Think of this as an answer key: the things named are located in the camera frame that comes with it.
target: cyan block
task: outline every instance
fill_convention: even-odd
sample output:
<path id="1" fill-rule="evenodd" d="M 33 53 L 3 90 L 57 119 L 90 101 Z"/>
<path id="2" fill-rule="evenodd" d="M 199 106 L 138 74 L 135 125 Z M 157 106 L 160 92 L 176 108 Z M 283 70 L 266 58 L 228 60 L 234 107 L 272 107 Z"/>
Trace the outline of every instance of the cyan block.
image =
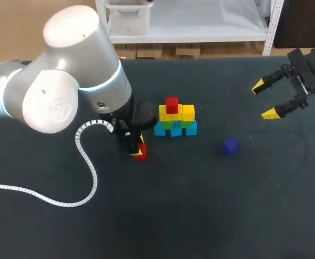
<path id="1" fill-rule="evenodd" d="M 235 155 L 239 151 L 239 142 L 235 139 L 226 139 L 222 142 L 222 152 L 226 155 Z"/>
<path id="2" fill-rule="evenodd" d="M 180 128 L 180 121 L 179 120 L 173 121 L 173 128 Z"/>
<path id="3" fill-rule="evenodd" d="M 192 121 L 191 127 L 186 128 L 186 136 L 194 136 L 198 133 L 197 121 Z"/>
<path id="4" fill-rule="evenodd" d="M 182 128 L 173 128 L 170 130 L 170 136 L 171 137 L 178 137 L 183 135 L 183 129 Z"/>
<path id="5" fill-rule="evenodd" d="M 155 136 L 166 136 L 166 130 L 162 128 L 162 121 L 157 122 L 153 133 Z"/>

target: white shelf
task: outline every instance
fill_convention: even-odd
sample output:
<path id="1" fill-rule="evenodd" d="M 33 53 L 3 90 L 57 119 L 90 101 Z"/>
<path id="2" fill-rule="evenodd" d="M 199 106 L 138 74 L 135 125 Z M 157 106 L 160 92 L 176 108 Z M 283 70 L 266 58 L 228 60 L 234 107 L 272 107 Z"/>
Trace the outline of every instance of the white shelf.
<path id="1" fill-rule="evenodd" d="M 150 32 L 122 36 L 115 44 L 264 41 L 267 27 L 254 0 L 155 0 Z"/>

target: yellow block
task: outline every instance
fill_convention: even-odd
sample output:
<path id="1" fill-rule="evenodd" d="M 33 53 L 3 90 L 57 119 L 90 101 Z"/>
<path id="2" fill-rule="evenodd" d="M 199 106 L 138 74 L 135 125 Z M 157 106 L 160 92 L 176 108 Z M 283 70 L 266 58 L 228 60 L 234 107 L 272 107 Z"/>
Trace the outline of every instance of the yellow block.
<path id="1" fill-rule="evenodd" d="M 138 153 L 136 153 L 136 154 L 130 154 L 130 155 L 143 155 L 143 152 L 142 152 L 141 150 L 139 150 Z"/>
<path id="2" fill-rule="evenodd" d="M 258 83 L 256 83 L 256 85 L 254 86 L 254 88 L 252 88 L 252 91 L 253 91 L 254 94 L 256 94 L 254 90 L 255 90 L 256 88 L 260 87 L 261 85 L 264 85 L 263 78 L 261 78 L 260 81 L 259 81 Z"/>
<path id="3" fill-rule="evenodd" d="M 196 116 L 193 104 L 183 105 L 183 121 L 194 121 Z"/>
<path id="4" fill-rule="evenodd" d="M 271 119 L 281 119 L 281 117 L 276 113 L 275 108 L 268 110 L 267 112 L 262 114 L 262 117 L 265 120 L 271 120 Z"/>
<path id="5" fill-rule="evenodd" d="M 171 114 L 167 114 L 167 106 L 160 105 L 159 106 L 159 120 L 160 121 L 171 121 L 172 116 Z"/>
<path id="6" fill-rule="evenodd" d="M 183 105 L 179 104 L 179 109 L 178 109 L 178 113 L 176 114 L 171 114 L 172 118 L 171 120 L 183 120 Z"/>

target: red block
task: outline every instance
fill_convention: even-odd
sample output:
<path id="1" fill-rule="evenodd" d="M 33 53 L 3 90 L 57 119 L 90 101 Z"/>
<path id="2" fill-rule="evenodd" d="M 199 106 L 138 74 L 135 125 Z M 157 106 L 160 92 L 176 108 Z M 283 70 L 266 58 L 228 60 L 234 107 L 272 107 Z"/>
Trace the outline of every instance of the red block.
<path id="1" fill-rule="evenodd" d="M 142 151 L 142 155 L 134 155 L 133 158 L 135 160 L 145 161 L 145 159 L 146 159 L 146 143 L 138 143 L 137 145 L 138 145 L 140 151 Z"/>
<path id="2" fill-rule="evenodd" d="M 177 97 L 166 98 L 167 114 L 179 113 L 179 101 Z"/>

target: shelving unit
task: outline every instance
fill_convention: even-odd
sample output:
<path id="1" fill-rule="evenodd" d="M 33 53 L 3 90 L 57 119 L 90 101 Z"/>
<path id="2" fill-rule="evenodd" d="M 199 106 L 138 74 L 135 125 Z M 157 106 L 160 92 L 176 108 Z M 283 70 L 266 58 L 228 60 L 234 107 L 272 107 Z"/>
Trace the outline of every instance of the shelving unit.
<path id="1" fill-rule="evenodd" d="M 269 28 L 254 0 L 155 0 L 148 35 L 123 36 L 107 23 L 106 0 L 97 11 L 114 44 L 266 41 L 269 55 L 284 0 L 276 0 Z"/>

